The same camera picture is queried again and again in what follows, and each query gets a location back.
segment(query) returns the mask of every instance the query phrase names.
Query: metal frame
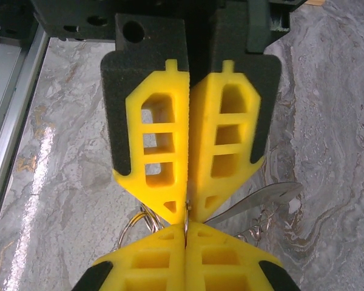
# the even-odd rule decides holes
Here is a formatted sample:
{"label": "metal frame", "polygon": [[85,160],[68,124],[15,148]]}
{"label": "metal frame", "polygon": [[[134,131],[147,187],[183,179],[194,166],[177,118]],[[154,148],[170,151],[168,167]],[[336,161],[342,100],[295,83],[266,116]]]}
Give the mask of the metal frame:
{"label": "metal frame", "polygon": [[[34,82],[47,48],[48,39],[42,27],[39,27],[28,52],[19,47],[0,45],[0,79],[3,78],[3,75],[10,76],[10,78],[5,78],[7,80],[6,86],[2,84],[4,82],[0,83],[0,97],[3,99],[4,96],[7,103],[5,107],[0,109],[0,115],[2,115],[0,126],[0,206],[2,197],[7,190],[7,181],[12,170],[11,161],[20,138]],[[12,60],[12,66],[9,62],[5,62],[5,58]],[[4,71],[4,64],[7,64],[6,68],[11,71],[10,74],[8,71]]]}

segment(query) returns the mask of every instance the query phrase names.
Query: marble surface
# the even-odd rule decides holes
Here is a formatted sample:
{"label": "marble surface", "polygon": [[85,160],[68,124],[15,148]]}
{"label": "marble surface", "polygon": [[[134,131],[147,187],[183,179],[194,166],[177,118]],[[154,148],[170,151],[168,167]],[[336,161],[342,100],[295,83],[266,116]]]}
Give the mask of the marble surface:
{"label": "marble surface", "polygon": [[[303,291],[364,290],[364,0],[303,6],[291,24],[267,49],[283,76],[266,164],[223,208],[266,184],[302,183],[260,247]],[[137,211],[110,172],[99,62],[111,50],[50,41],[0,212],[0,291],[69,291]],[[235,234],[250,216],[219,228]]]}

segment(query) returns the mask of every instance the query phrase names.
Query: yellow 3d-printed part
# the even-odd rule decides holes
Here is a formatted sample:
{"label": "yellow 3d-printed part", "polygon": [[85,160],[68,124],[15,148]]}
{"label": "yellow 3d-printed part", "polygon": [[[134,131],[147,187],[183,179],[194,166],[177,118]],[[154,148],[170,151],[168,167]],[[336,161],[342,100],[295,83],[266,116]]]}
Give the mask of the yellow 3d-printed part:
{"label": "yellow 3d-printed part", "polygon": [[[142,122],[142,109],[152,123]],[[189,72],[177,70],[177,60],[166,61],[165,71],[152,72],[126,99],[132,171],[113,175],[133,196],[171,224],[184,221],[189,128]],[[157,144],[144,147],[146,135]],[[160,172],[146,173],[156,164]]]}
{"label": "yellow 3d-printed part", "polygon": [[191,219],[204,222],[263,163],[251,164],[260,96],[234,62],[210,73],[190,92]]}
{"label": "yellow 3d-printed part", "polygon": [[184,232],[170,226],[98,259],[113,268],[99,291],[184,291]]}
{"label": "yellow 3d-printed part", "polygon": [[197,222],[189,224],[185,260],[188,291],[274,291],[259,262],[281,266],[274,256]]}

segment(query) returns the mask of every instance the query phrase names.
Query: gray marble countertop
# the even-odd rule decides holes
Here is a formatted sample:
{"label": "gray marble countertop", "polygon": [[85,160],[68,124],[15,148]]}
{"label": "gray marble countertop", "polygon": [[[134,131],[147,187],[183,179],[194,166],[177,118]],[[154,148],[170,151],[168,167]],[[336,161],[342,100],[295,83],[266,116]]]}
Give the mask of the gray marble countertop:
{"label": "gray marble countertop", "polygon": [[[303,291],[364,290],[364,0],[305,5],[291,25],[267,49],[283,76],[266,163],[223,208],[302,183],[260,246]],[[50,41],[0,212],[0,291],[69,291],[137,209],[111,175],[99,75],[111,50]],[[219,227],[235,233],[247,216]]]}

